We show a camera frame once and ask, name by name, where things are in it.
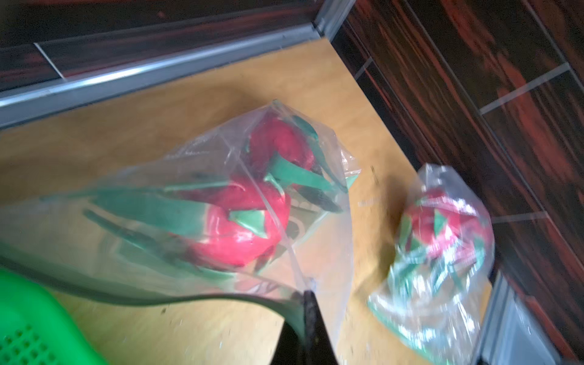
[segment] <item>clear plastic bag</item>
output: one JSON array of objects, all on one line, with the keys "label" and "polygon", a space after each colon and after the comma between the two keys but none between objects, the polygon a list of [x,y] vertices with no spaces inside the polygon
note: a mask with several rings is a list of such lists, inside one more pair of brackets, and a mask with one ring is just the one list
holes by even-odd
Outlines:
[{"label": "clear plastic bag", "polygon": [[491,219],[453,168],[425,165],[418,178],[399,225],[395,261],[368,305],[428,360],[466,365],[494,260]]},{"label": "clear plastic bag", "polygon": [[0,207],[0,263],[96,300],[236,296],[298,323],[311,289],[334,343],[353,276],[347,184],[359,171],[331,129],[274,101],[160,161]]}]

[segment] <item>wooden wall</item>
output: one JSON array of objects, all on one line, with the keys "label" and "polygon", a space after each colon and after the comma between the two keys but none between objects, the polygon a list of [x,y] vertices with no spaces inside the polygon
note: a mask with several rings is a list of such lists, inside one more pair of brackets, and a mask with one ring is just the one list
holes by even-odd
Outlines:
[{"label": "wooden wall", "polygon": [[357,0],[333,41],[415,167],[454,166],[497,261],[584,359],[584,2]]},{"label": "wooden wall", "polygon": [[0,5],[0,92],[59,78],[55,69],[64,78],[74,77],[306,24],[316,18],[322,1],[31,0],[6,9]]}]

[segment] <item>green plastic basket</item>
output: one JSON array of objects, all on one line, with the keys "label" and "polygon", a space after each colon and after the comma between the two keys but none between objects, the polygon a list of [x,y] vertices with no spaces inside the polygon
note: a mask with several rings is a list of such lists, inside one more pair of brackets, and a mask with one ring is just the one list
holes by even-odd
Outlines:
[{"label": "green plastic basket", "polygon": [[105,365],[41,286],[0,270],[0,365]]}]

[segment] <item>wooden table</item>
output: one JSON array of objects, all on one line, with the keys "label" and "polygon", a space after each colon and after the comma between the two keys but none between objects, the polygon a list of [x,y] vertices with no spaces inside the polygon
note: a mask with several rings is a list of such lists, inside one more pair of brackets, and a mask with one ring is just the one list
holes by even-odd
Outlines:
[{"label": "wooden table", "polygon": [[[426,363],[366,307],[393,260],[416,173],[327,40],[1,132],[0,203],[80,188],[160,158],[273,99],[332,127],[363,168],[350,191],[355,274],[340,364]],[[239,302],[129,308],[55,295],[111,364],[268,364],[282,325],[275,313]]]}]

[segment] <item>black object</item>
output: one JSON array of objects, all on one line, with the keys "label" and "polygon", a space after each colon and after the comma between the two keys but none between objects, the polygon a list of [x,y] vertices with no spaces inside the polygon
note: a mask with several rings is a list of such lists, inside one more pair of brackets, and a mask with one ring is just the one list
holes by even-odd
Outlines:
[{"label": "black object", "polygon": [[303,299],[306,340],[303,343],[292,327],[284,322],[272,365],[337,365],[316,296],[307,290]]}]

